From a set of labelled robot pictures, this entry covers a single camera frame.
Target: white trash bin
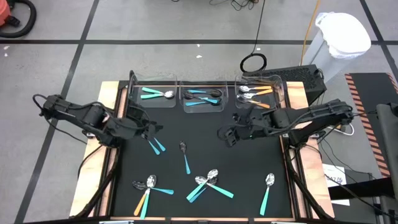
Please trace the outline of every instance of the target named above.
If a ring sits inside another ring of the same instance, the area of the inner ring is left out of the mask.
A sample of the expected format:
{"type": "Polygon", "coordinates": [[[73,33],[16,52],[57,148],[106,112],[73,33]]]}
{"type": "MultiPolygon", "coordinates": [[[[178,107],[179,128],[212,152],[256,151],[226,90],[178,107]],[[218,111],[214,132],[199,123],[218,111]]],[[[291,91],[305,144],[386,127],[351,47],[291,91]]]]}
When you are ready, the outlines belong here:
{"type": "Polygon", "coordinates": [[[362,23],[347,13],[319,13],[315,25],[319,31],[304,55],[303,65],[315,64],[322,69],[325,83],[371,47],[362,23]]]}

